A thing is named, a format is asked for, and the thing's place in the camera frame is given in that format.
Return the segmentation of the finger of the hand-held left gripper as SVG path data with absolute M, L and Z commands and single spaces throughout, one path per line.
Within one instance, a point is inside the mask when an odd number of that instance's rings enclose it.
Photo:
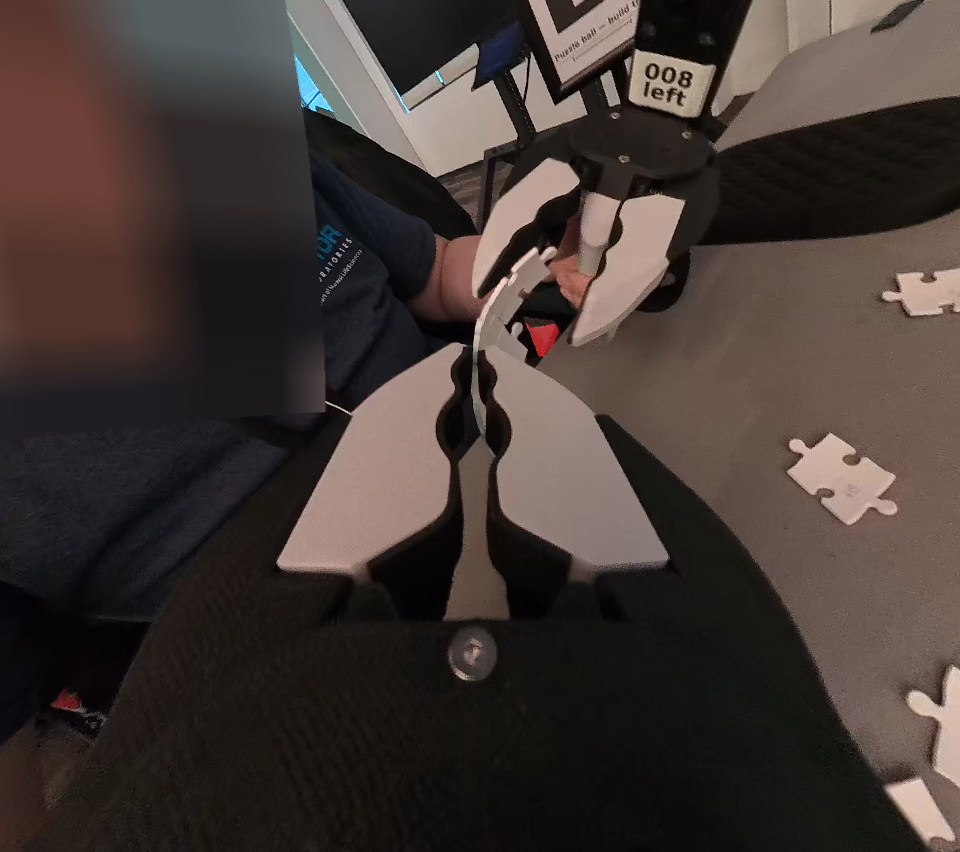
M 490 212 L 476 254 L 473 291 L 488 297 L 511 267 L 536 247 L 558 248 L 581 214 L 582 181 L 569 163 L 547 158 L 506 191 Z
M 682 198 L 657 193 L 614 204 L 591 194 L 582 213 L 579 268 L 591 281 L 568 331 L 574 347 L 616 331 L 654 292 L 685 210 Z

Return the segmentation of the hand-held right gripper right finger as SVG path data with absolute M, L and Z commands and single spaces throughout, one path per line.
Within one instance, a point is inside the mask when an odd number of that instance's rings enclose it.
M 668 565 L 641 499 L 581 399 L 489 348 L 482 404 L 493 455 L 486 541 L 512 618 L 546 616 L 570 583 Z

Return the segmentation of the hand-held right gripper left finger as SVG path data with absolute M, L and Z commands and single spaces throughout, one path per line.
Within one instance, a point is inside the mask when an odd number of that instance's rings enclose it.
M 463 548 L 470 384 L 470 349 L 455 343 L 360 404 L 278 568 L 377 584 L 402 618 L 444 618 Z

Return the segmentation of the joined white puzzle section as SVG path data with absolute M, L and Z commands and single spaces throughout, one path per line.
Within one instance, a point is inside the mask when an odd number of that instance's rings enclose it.
M 479 384 L 479 357 L 481 352 L 496 347 L 521 362 L 527 362 L 528 345 L 522 342 L 524 323 L 517 314 L 529 294 L 551 276 L 549 264 L 557 254 L 556 246 L 545 251 L 532 248 L 500 280 L 486 301 L 477 319 L 473 340 L 473 369 L 471 398 L 474 417 L 481 437 L 486 436 L 486 406 Z

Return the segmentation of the white puzzle pieces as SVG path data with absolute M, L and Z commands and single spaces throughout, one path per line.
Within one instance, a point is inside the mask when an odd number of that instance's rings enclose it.
M 896 291 L 884 291 L 883 301 L 898 303 L 910 318 L 941 316 L 946 308 L 959 311 L 959 270 L 936 270 L 930 280 L 923 272 L 898 273 Z M 896 475 L 869 458 L 857 455 L 854 447 L 834 434 L 826 434 L 816 444 L 806 445 L 792 438 L 789 450 L 798 456 L 787 475 L 808 495 L 818 497 L 821 505 L 847 526 L 861 520 L 870 510 L 892 517 L 898 505 L 885 498 Z M 937 776 L 959 787 L 959 670 L 951 664 L 942 672 L 939 698 L 923 690 L 910 689 L 904 695 L 906 706 L 917 716 L 937 726 L 930 750 L 931 768 Z M 887 794 L 906 816 L 920 838 L 956 843 L 957 836 L 948 824 L 930 788 L 918 775 L 887 786 Z

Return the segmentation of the person's left forearm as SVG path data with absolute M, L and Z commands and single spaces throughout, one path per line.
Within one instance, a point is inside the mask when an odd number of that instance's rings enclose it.
M 436 235 L 435 240 L 435 262 L 427 283 L 406 306 L 419 320 L 474 323 L 487 301 L 474 294 L 474 263 L 481 238 L 471 235 L 448 240 Z

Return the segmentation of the person's left hand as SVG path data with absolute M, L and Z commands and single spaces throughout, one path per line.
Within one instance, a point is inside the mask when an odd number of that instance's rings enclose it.
M 550 270 L 560 293 L 574 309 L 580 309 L 593 278 L 579 267 L 582 216 L 577 214 L 566 225 Z

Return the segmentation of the black metal stand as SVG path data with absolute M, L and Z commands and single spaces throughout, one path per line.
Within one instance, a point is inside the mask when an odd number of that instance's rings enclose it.
M 512 71 L 507 69 L 493 78 L 516 137 L 505 144 L 487 149 L 481 162 L 479 176 L 479 194 L 477 202 L 477 229 L 481 231 L 495 203 L 495 185 L 499 163 L 515 164 L 523 150 L 529 147 L 537 136 L 537 130 L 527 109 Z

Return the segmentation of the small blue screen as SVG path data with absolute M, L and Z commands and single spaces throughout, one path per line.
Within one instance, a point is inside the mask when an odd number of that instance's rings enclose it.
M 528 53 L 522 22 L 514 21 L 479 45 L 475 77 L 471 87 L 476 91 L 504 73 L 509 73 Z

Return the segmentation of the dark flat phone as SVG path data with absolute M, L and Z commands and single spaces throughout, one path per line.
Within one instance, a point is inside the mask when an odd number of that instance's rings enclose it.
M 907 0 L 897 4 L 870 28 L 870 33 L 893 30 L 921 7 L 925 1 L 926 0 Z

